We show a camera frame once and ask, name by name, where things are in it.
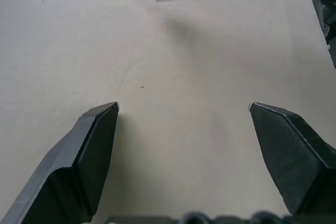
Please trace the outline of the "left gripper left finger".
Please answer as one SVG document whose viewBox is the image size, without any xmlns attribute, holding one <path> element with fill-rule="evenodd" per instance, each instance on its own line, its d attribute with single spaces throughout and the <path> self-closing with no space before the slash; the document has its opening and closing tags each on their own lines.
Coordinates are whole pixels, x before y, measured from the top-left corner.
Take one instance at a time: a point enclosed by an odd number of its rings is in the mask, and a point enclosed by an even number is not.
<svg viewBox="0 0 336 224">
<path fill-rule="evenodd" d="M 44 156 L 0 224 L 83 224 L 108 174 L 119 104 L 91 108 Z"/>
</svg>

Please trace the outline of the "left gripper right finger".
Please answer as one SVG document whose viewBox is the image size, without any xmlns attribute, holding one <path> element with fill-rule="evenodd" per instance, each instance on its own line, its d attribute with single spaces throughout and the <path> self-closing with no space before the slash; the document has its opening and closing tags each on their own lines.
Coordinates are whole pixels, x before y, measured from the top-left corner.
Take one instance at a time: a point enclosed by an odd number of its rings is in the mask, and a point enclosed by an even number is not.
<svg viewBox="0 0 336 224">
<path fill-rule="evenodd" d="M 292 215 L 336 215 L 336 149 L 298 114 L 249 106 L 265 165 Z"/>
</svg>

